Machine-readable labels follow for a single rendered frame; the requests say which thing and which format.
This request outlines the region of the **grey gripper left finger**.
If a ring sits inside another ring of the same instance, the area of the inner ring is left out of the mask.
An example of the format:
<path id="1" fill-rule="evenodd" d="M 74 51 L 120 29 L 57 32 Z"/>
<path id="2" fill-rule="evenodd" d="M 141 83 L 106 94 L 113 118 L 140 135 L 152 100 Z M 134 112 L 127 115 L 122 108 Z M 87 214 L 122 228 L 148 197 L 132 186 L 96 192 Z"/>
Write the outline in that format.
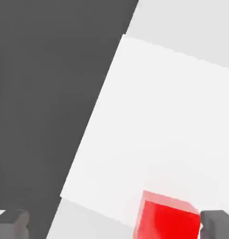
<path id="1" fill-rule="evenodd" d="M 0 239 L 29 239 L 28 223 L 25 210 L 0 210 Z"/>

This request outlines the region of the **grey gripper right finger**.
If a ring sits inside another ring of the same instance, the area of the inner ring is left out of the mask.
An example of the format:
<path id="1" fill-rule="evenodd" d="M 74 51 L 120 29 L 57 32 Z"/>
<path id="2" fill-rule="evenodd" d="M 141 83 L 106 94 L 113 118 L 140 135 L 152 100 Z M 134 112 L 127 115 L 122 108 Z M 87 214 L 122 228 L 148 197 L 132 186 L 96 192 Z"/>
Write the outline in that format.
<path id="1" fill-rule="evenodd" d="M 229 239 L 229 214 L 223 210 L 201 211 L 200 239 Z"/>

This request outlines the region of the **small red cube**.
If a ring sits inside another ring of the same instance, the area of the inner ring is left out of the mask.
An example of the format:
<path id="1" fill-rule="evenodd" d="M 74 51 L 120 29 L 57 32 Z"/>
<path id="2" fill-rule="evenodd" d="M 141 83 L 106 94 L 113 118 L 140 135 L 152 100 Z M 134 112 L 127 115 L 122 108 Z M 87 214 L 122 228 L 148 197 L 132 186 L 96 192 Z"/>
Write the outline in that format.
<path id="1" fill-rule="evenodd" d="M 189 202 L 144 190 L 133 239 L 198 239 L 200 213 Z"/>

